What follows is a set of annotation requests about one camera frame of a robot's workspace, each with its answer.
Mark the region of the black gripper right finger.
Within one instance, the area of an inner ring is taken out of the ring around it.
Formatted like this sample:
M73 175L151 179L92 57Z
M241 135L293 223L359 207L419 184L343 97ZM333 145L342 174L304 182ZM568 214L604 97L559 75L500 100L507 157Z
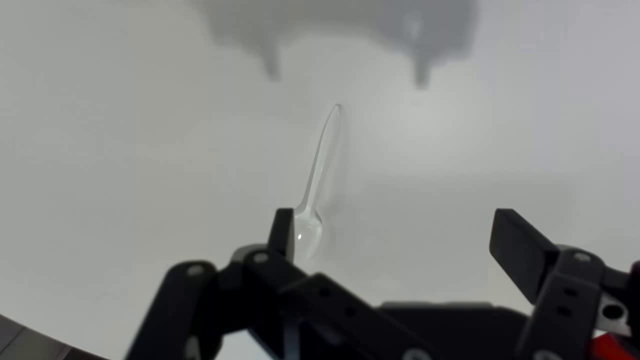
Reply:
M559 247L511 207L493 211L490 254L519 293L535 304Z

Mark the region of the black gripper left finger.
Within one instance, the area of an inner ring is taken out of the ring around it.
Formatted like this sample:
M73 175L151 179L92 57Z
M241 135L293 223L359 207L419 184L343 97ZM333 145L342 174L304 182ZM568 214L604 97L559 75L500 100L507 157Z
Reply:
M291 260L293 257L293 210L278 207L272 219L268 249Z

